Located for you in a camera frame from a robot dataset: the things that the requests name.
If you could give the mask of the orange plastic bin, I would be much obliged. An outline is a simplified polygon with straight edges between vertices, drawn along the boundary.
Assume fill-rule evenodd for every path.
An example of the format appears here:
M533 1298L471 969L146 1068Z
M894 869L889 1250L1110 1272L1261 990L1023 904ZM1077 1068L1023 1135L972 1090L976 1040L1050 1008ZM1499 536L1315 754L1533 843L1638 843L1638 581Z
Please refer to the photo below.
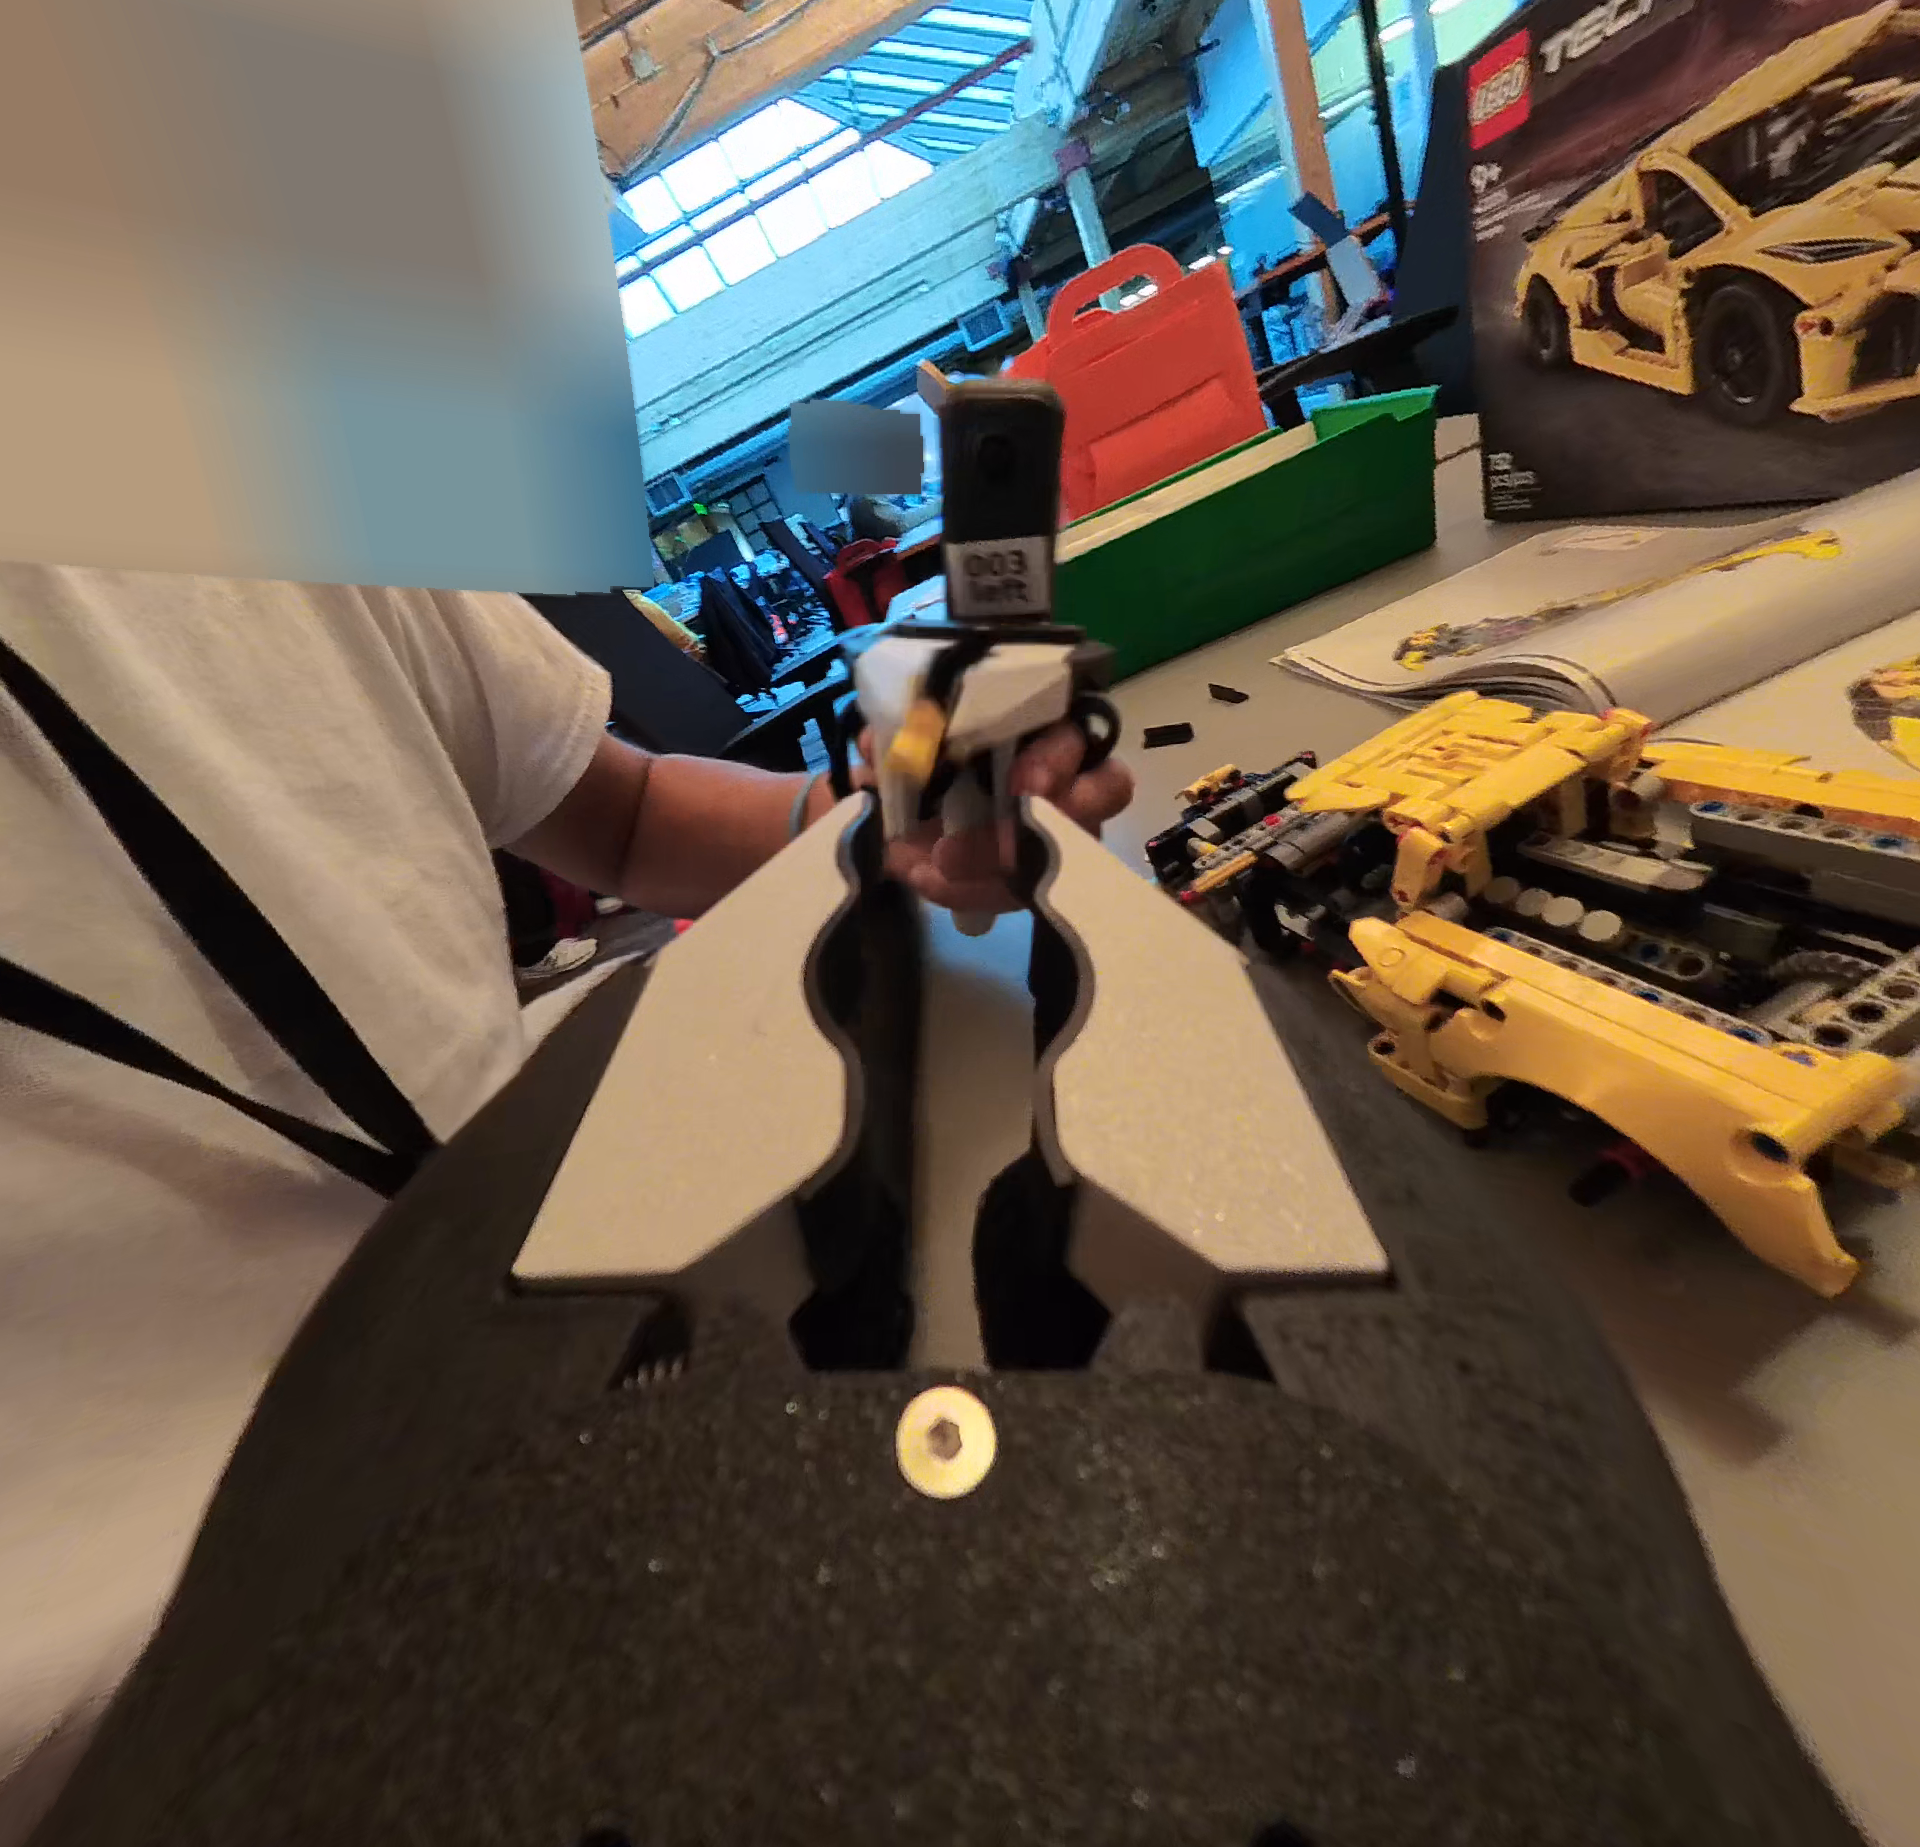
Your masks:
M1066 278L1012 373L1066 398L1066 529L1269 429L1229 275L1167 248Z

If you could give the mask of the black toy set box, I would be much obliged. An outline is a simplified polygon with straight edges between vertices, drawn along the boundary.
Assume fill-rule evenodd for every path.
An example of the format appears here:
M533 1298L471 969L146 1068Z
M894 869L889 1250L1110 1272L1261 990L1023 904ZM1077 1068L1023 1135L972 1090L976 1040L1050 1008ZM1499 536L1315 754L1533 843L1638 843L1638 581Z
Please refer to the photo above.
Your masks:
M1920 464L1920 0L1531 0L1461 64L1491 521Z

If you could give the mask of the grey desk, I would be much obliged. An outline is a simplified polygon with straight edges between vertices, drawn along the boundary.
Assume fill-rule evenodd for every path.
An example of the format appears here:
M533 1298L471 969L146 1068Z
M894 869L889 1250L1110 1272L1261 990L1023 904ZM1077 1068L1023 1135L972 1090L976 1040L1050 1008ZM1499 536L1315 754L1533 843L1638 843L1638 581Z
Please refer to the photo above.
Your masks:
M1336 581L1260 633L1120 681L1135 800L1105 846L1148 869L1175 793L1228 759L1354 754L1392 711L1278 672L1278 646L1483 568L1531 529L1483 521L1483 424L1435 429L1435 553ZM1148 727L1192 721L1192 748L1148 754ZM909 1120L909 1369L988 1369L976 1346L976 1196L1029 1146L1029 918L956 934L927 912L924 1120ZM1575 1207L1575 1152L1506 1135L1461 1152L1435 1111L1367 1068L1361 1019L1315 969L1269 973L1304 1008L1326 1068L1392 1152L1441 1146L1499 1196L1506 1233L1581 1298L1623 1359L1722 1570L1722 1588L1775 1707L1827 1757L1873 1836L1920 1836L1920 1196L1836 1194L1868 1238L1846 1298L1811 1298L1751 1266L1722 1225L1638 1187Z

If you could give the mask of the green plastic bin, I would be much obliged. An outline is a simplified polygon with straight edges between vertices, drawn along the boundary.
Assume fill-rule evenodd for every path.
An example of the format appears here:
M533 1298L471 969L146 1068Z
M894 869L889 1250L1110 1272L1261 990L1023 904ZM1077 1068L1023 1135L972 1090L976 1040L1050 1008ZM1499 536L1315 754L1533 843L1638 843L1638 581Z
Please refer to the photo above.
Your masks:
M1315 448L1175 521L1056 553L1056 626L1155 672L1392 559L1435 553L1441 384L1315 408Z

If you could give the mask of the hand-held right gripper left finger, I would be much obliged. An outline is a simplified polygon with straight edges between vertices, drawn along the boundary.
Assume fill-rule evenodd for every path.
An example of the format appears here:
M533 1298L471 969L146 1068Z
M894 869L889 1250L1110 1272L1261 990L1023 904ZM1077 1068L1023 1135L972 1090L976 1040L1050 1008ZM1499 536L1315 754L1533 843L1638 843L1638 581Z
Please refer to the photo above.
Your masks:
M659 949L510 1259L510 1286L637 1286L691 1322L837 1286L909 1194L924 918L845 793Z

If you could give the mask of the person's left forearm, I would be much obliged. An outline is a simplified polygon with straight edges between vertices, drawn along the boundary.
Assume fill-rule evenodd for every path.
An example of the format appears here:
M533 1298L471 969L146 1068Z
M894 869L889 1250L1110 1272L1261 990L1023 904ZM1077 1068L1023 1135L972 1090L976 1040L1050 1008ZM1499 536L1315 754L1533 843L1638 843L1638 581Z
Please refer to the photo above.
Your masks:
M585 893L697 918L782 846L804 786L809 773L602 740L572 800L521 833L510 859Z

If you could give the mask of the person's white shirt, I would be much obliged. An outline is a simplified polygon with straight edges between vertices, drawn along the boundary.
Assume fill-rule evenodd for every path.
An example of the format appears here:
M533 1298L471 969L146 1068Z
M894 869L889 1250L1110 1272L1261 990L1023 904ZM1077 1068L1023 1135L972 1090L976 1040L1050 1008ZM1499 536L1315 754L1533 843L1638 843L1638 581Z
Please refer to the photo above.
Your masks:
M607 740L510 594L12 568L0 638L182 814L456 1135L533 1049L494 846ZM195 1068L346 1129L0 702L0 949ZM220 1092L0 1035L0 1836L33 1836L380 1194Z

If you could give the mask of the instruction booklet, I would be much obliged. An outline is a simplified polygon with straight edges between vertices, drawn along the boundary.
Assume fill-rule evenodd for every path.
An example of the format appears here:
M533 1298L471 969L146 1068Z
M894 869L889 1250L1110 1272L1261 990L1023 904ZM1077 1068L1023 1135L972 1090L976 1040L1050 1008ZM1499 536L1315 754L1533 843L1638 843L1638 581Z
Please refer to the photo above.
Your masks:
M1293 808L1387 808L1409 727L1638 721L1680 800L1920 833L1920 484L1737 529L1551 529L1291 672L1397 702Z

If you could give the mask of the person's left hand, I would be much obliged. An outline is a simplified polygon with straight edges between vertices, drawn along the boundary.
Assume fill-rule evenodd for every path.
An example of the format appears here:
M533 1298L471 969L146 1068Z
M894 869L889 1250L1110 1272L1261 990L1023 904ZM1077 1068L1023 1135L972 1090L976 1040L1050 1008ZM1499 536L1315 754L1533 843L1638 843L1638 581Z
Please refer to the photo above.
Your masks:
M1120 759L1077 772L1077 727L1050 727L1012 772L1014 800L1050 800L1087 843L1135 800L1135 773ZM889 880L903 880L924 904L956 918L999 918L1014 912L1014 822L909 822L889 843Z

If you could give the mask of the yellow toy brick car model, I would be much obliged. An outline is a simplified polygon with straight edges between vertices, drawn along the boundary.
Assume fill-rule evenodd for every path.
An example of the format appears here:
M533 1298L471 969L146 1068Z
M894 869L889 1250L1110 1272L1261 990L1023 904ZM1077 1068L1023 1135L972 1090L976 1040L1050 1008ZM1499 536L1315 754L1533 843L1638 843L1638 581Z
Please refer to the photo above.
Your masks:
M1599 1120L1581 1196L1657 1170L1836 1306L1868 1266L1827 1187L1920 1179L1920 727L1889 727L1893 759L1836 772L1461 686L1336 759L1192 773L1148 866L1324 957L1409 1105Z

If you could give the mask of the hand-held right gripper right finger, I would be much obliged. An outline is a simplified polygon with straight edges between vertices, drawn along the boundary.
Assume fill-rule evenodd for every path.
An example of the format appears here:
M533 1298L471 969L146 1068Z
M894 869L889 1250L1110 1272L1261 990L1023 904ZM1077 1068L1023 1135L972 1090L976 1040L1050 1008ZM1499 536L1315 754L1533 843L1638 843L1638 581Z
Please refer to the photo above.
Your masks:
M1099 846L1014 808L1029 904L1029 1146L976 1207L976 1328L1105 1328L1244 1298L1387 1286L1392 1259L1278 1049L1245 957Z

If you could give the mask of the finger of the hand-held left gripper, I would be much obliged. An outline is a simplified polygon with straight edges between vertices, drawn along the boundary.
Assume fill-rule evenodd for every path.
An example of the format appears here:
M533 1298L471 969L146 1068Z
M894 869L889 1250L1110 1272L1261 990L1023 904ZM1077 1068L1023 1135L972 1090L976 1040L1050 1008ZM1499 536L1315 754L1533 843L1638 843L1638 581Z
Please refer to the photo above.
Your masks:
M884 773L884 754L903 721L903 702L927 686L938 702L956 702L964 686L964 638L927 638L927 633L884 633L865 660L858 660L858 711L865 711L865 773L884 793L884 833L889 843L909 843L927 822L927 793L909 786L889 786Z
M947 702L947 759L1012 754L1072 711L1072 646L992 646Z

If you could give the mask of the red office chair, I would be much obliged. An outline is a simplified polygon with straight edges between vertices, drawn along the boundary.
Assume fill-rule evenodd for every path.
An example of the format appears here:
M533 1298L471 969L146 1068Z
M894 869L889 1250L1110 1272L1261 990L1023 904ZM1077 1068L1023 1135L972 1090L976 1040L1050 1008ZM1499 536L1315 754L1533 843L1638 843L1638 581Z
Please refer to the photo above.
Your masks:
M903 594L894 536L837 545L827 594L833 594L837 633L889 626L889 606Z

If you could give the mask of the black office chair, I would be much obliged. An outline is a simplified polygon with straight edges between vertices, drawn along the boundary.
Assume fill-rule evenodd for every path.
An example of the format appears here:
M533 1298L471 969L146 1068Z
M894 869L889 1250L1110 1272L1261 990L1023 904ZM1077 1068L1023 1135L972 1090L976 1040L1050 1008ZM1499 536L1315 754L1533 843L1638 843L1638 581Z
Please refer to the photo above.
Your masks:
M637 754L804 773L804 727L827 727L837 702L837 686L814 681L773 711L748 711L728 681L674 646L628 594L525 594L525 606L607 672L607 727Z

